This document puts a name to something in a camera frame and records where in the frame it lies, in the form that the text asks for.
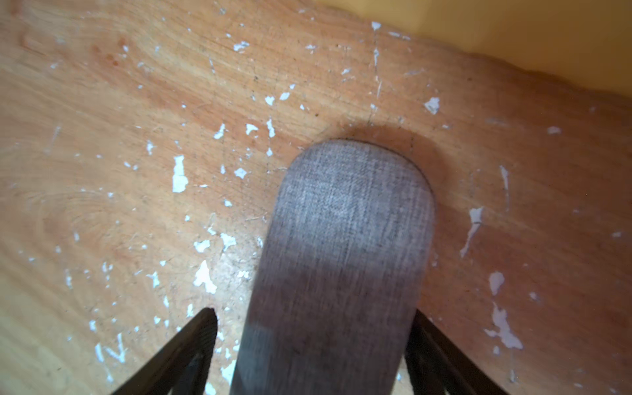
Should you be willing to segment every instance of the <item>paint chip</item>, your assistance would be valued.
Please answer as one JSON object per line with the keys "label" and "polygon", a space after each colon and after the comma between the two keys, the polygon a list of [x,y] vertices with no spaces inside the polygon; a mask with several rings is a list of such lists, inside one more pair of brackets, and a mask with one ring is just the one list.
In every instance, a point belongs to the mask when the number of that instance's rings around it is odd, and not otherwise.
{"label": "paint chip", "polygon": [[224,368],[219,369],[222,372],[222,377],[224,377],[226,381],[228,381],[228,385],[233,383],[233,375],[235,373],[235,363],[236,361],[233,360],[231,364],[228,365],[225,369]]}
{"label": "paint chip", "polygon": [[465,241],[465,246],[463,246],[463,248],[460,251],[461,258],[465,257],[465,254],[468,253],[468,250],[470,249],[470,242],[472,240],[472,237],[474,237],[474,234],[476,233],[476,231],[478,231],[478,229],[480,228],[482,224],[482,219],[481,219],[482,214],[483,214],[483,207],[470,210],[471,227],[470,227],[470,230],[468,231],[468,238]]}
{"label": "paint chip", "polygon": [[173,167],[172,191],[174,193],[181,193],[184,192],[187,184],[189,183],[188,178],[185,176],[185,165],[183,164],[185,156],[178,155],[174,156],[173,159],[176,161],[176,165]]}
{"label": "paint chip", "polygon": [[99,362],[105,361],[105,358],[103,358],[103,351],[101,350],[101,343],[97,343],[97,345],[94,346],[94,352],[97,355]]}
{"label": "paint chip", "polygon": [[239,52],[239,51],[241,51],[242,49],[246,49],[246,47],[250,47],[250,44],[249,44],[249,43],[247,43],[247,42],[245,42],[245,41],[242,41],[242,42],[240,42],[239,44],[235,44],[235,45],[233,45],[233,50],[234,50],[235,52]]}
{"label": "paint chip", "polygon": [[195,247],[195,250],[197,252],[203,253],[204,250],[210,247],[210,240],[203,240],[200,243],[198,243],[197,241],[194,241],[193,246]]}
{"label": "paint chip", "polygon": [[206,264],[206,260],[202,261],[199,270],[195,273],[195,280],[193,285],[199,287],[204,284],[206,292],[214,295],[217,291],[217,286],[210,280],[209,266]]}
{"label": "paint chip", "polygon": [[492,290],[492,295],[496,296],[504,282],[505,276],[501,272],[493,272],[489,275],[489,288]]}
{"label": "paint chip", "polygon": [[153,274],[146,274],[145,276],[151,278],[154,281],[153,288],[156,288],[158,285],[160,285],[160,281],[158,280],[158,272],[154,272]]}
{"label": "paint chip", "polygon": [[250,123],[246,124],[246,136],[250,136],[250,132],[259,130],[255,125],[251,125]]}
{"label": "paint chip", "polygon": [[432,115],[436,115],[439,111],[439,98],[431,97],[423,106],[426,107],[426,110],[430,111]]}
{"label": "paint chip", "polygon": [[217,131],[217,133],[213,135],[213,138],[215,140],[219,140],[220,138],[224,137],[224,130],[226,130],[226,125],[225,124],[220,125],[219,130]]}
{"label": "paint chip", "polygon": [[234,237],[232,236],[228,236],[226,233],[220,233],[219,237],[222,238],[222,241],[224,242],[224,250],[226,251],[228,249],[228,247],[233,246],[233,245],[237,245],[237,241],[235,240]]}
{"label": "paint chip", "polygon": [[239,169],[235,170],[234,173],[235,173],[235,176],[237,176],[237,177],[239,177],[241,179],[243,179],[246,176],[246,174],[248,174],[248,172],[245,171],[244,169],[242,169],[241,167]]}
{"label": "paint chip", "polygon": [[213,388],[213,385],[210,382],[207,382],[204,385],[204,393],[206,395],[217,395],[217,391]]}
{"label": "paint chip", "polygon": [[511,333],[511,328],[509,328],[509,323],[507,322],[507,310],[499,309],[495,302],[494,311],[492,312],[492,321],[499,330],[491,331],[489,329],[485,329],[485,333],[487,333],[488,336],[499,336],[502,343],[507,348],[523,349],[522,342],[513,333]]}

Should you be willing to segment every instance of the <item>fabric texture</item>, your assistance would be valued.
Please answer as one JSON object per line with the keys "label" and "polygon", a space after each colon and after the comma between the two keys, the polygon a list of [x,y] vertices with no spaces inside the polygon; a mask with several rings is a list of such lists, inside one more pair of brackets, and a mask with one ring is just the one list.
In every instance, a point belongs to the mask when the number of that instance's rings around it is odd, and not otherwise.
{"label": "fabric texture", "polygon": [[332,140],[288,168],[248,307],[231,394],[389,394],[434,229],[418,168]]}

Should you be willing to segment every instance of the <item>wood grain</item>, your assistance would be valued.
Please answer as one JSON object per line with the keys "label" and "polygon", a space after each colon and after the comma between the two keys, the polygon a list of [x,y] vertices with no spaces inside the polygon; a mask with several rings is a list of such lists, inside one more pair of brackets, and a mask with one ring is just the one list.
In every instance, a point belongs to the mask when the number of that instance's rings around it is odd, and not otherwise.
{"label": "wood grain", "polygon": [[[221,369],[237,354],[257,238],[284,169],[331,137],[380,143],[423,169],[437,198],[436,266],[418,306],[505,390],[632,392],[629,99],[392,37],[387,26],[374,32],[311,3],[12,0],[1,9],[0,392],[109,393],[192,303],[218,311],[225,340],[209,381],[227,394]],[[234,51],[242,40],[250,46]],[[431,97],[441,100],[436,115],[424,108]],[[246,135],[247,123],[258,131]],[[172,192],[176,155],[183,193]],[[499,166],[509,171],[508,210]],[[483,224],[461,258],[474,207],[485,207]],[[219,233],[237,245],[223,251]],[[193,248],[201,240],[210,240],[204,253]],[[193,285],[205,259],[214,295]],[[497,270],[505,283],[492,296]],[[483,331],[496,329],[493,302],[522,350]],[[125,363],[105,351],[99,362],[95,345],[118,353],[119,333]],[[405,381],[395,393],[410,391]]]}

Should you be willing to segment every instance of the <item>wooden board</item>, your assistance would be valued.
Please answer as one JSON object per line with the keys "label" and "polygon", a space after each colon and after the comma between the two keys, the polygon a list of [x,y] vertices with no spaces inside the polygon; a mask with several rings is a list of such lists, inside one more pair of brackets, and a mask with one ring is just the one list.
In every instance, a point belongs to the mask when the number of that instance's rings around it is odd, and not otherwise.
{"label": "wooden board", "polygon": [[[419,307],[503,388],[632,392],[629,99],[295,1],[11,0],[0,26],[0,392],[109,393],[192,304],[219,311],[209,381],[228,393],[284,169],[334,137],[423,169],[438,222]],[[193,285],[203,260],[214,294]],[[485,333],[494,303],[523,349]]]}

